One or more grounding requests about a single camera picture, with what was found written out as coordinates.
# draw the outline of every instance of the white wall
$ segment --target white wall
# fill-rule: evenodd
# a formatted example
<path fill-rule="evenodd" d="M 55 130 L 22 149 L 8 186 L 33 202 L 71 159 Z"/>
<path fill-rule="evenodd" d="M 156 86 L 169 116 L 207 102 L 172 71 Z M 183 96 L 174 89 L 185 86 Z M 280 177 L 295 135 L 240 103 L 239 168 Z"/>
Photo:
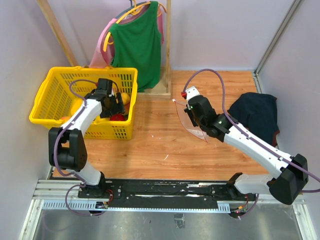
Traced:
<path fill-rule="evenodd" d="M 48 70 L 68 61 L 35 0 L 1 1 L 0 33 L 0 235 L 16 240 L 49 169 L 48 131 L 28 117 Z"/>
<path fill-rule="evenodd" d="M 262 91 L 277 97 L 280 148 L 308 160 L 320 176 L 320 1 L 304 1 L 260 74 Z M 319 189 L 309 178 L 307 189 Z M 320 238 L 320 193 L 305 194 Z"/>
<path fill-rule="evenodd" d="M 159 2 L 166 5 L 166 0 Z M 172 0 L 173 69 L 255 69 L 292 2 Z M 50 0 L 49 3 L 80 65 L 91 61 L 107 23 L 130 6 L 128 0 Z"/>

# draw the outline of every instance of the dark blue folded garment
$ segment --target dark blue folded garment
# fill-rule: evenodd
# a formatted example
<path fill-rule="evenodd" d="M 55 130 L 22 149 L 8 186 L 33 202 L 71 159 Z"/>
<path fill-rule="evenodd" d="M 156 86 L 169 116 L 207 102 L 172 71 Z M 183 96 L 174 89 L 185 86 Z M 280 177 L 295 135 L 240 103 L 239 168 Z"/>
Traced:
<path fill-rule="evenodd" d="M 232 104 L 228 112 L 251 133 L 275 147 L 276 135 L 280 132 L 276 100 L 269 94 L 247 92 Z"/>

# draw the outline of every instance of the wooden table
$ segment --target wooden table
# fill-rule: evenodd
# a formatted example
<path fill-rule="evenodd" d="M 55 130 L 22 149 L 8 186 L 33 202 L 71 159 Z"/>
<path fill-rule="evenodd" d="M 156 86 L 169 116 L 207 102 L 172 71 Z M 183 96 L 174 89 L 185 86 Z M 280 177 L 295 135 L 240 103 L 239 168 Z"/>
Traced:
<path fill-rule="evenodd" d="M 173 97 L 193 71 L 173 71 Z M 249 71 L 220 72 L 226 87 L 226 109 L 246 92 L 256 92 Z M 190 83 L 222 113 L 222 87 L 213 73 L 200 73 Z M 132 140 L 86 139 L 88 160 L 106 178 L 228 180 L 234 173 L 267 171 L 235 147 L 210 139 L 206 143 L 187 132 L 171 100 L 137 99 Z"/>

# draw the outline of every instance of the pink shirt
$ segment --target pink shirt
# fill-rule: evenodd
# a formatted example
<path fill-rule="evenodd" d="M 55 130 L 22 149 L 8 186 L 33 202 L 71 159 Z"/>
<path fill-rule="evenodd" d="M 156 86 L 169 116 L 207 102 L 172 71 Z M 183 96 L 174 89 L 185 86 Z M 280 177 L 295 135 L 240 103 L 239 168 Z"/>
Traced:
<path fill-rule="evenodd" d="M 148 7 L 149 5 L 143 6 L 141 11 L 137 15 L 133 15 L 129 18 L 123 19 L 119 24 L 122 25 L 122 24 L 127 24 L 132 22 L 133 20 L 140 17 L 148 9 Z M 89 65 L 90 68 L 103 69 L 111 65 L 111 61 L 115 56 L 115 46 L 113 44 L 108 44 L 106 48 L 106 52 L 103 51 L 103 48 L 104 48 L 105 39 L 109 32 L 110 27 L 114 23 L 116 23 L 117 20 L 118 19 L 113 18 L 102 31 L 98 39 L 98 43 L 95 47 L 91 63 Z M 157 25 L 158 25 L 158 30 L 161 33 L 161 44 L 163 44 L 165 42 L 164 29 L 163 29 L 163 14 L 157 17 Z M 112 43 L 112 42 L 113 42 L 113 38 L 112 36 L 110 36 L 109 43 Z"/>

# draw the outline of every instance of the gray hanger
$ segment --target gray hanger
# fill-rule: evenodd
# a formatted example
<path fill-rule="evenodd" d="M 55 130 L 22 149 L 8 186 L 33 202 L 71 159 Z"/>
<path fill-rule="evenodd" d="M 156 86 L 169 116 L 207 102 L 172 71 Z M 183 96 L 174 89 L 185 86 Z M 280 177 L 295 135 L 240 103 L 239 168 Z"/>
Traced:
<path fill-rule="evenodd" d="M 139 2 L 137 3 L 136 5 L 139 6 L 141 4 L 145 4 L 146 1 L 143 1 L 143 2 Z M 116 16 L 115 18 L 118 19 L 120 18 L 123 14 L 125 14 L 126 12 L 128 12 L 129 10 L 133 9 L 135 6 L 132 6 L 132 1 L 131 1 L 131 7 L 129 7 L 128 9 L 124 10 L 122 13 L 120 13 L 118 16 Z"/>

